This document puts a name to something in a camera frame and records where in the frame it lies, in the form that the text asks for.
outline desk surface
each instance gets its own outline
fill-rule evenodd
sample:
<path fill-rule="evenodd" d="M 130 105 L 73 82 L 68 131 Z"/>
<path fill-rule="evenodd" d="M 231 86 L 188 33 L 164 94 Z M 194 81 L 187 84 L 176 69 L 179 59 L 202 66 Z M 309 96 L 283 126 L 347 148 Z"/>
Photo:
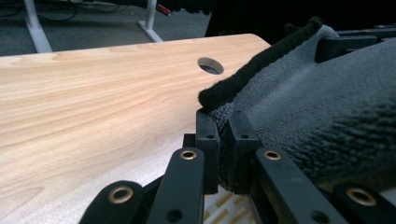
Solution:
<path fill-rule="evenodd" d="M 147 185 L 195 133 L 198 92 L 268 47 L 230 35 L 0 58 L 0 222 L 78 223 L 108 184 Z"/>

